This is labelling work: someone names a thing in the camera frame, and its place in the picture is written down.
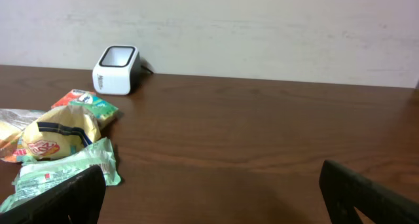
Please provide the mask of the yellow chips bag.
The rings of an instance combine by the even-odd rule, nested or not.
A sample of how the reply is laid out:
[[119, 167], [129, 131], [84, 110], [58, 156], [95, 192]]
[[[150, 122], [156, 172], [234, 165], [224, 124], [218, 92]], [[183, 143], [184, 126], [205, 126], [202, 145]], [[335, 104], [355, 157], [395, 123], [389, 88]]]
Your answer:
[[82, 106], [59, 106], [26, 127], [22, 146], [37, 160], [62, 159], [101, 138], [96, 118]]

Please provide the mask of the light green snack packet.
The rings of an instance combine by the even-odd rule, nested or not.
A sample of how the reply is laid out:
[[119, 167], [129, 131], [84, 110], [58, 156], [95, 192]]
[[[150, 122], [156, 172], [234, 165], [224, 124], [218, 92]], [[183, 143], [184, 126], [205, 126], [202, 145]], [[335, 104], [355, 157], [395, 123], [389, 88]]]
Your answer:
[[63, 159], [38, 161], [25, 156], [24, 163], [12, 182], [15, 193], [1, 204], [1, 213], [27, 202], [94, 165], [101, 168], [107, 186], [116, 186], [121, 182], [113, 146], [108, 138], [102, 138]]

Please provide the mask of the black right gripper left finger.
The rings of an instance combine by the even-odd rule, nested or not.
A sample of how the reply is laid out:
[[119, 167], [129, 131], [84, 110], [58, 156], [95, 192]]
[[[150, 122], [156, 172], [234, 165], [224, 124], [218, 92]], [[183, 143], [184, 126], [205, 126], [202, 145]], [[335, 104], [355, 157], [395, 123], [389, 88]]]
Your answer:
[[1, 222], [97, 223], [105, 190], [102, 170], [98, 165], [93, 165], [43, 194], [1, 214]]

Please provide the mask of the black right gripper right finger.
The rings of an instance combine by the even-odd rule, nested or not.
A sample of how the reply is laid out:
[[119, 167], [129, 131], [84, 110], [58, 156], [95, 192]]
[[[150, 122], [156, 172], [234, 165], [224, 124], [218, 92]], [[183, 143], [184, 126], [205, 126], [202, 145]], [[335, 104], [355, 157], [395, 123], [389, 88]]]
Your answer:
[[418, 203], [333, 160], [323, 162], [319, 187], [332, 223], [361, 223], [357, 211], [374, 223], [418, 223]]

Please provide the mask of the teal tissue pack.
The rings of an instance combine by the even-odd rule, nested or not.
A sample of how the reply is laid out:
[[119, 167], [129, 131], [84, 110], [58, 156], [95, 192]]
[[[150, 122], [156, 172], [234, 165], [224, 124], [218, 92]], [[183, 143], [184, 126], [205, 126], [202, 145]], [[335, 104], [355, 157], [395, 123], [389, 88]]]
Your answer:
[[82, 94], [78, 98], [71, 100], [69, 105], [83, 106], [95, 116], [101, 129], [111, 123], [118, 113], [117, 107], [91, 93]]

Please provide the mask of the orange tissue pack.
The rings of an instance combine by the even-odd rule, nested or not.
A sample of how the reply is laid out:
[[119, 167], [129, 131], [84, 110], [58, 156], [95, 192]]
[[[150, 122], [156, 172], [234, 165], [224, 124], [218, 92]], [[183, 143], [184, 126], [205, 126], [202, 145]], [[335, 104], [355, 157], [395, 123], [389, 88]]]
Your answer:
[[56, 103], [54, 103], [51, 106], [51, 108], [67, 105], [69, 102], [78, 99], [80, 96], [82, 96], [83, 94], [86, 94], [86, 93], [95, 95], [94, 92], [79, 90], [79, 89], [72, 89], [65, 96], [63, 96]]

